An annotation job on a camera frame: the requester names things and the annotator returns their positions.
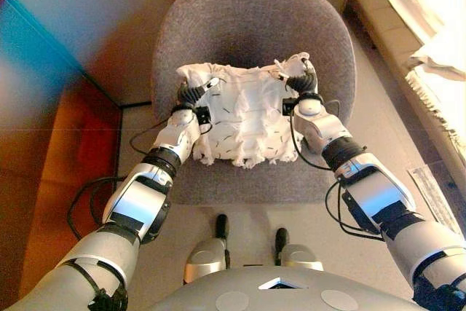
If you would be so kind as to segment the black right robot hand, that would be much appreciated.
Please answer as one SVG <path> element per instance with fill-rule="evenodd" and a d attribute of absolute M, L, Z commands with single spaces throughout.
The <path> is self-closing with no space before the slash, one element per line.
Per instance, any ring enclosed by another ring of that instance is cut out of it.
<path fill-rule="evenodd" d="M 284 73 L 279 73 L 279 80 L 284 81 L 286 86 L 295 90 L 299 95 L 303 93 L 316 93 L 317 74 L 311 61 L 307 58 L 301 58 L 303 63 L 304 73 L 301 76 L 288 76 Z"/>

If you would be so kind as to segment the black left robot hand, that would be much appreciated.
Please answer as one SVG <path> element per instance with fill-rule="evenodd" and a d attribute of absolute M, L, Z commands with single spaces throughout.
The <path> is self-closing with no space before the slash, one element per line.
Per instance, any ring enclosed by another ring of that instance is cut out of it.
<path fill-rule="evenodd" d="M 184 108 L 192 109 L 195 107 L 197 101 L 212 87 L 215 87 L 219 83 L 220 79 L 214 77 L 208 80 L 206 83 L 198 85 L 196 87 L 190 87 L 187 81 L 181 83 L 178 89 L 178 100 L 177 105 L 183 106 Z"/>

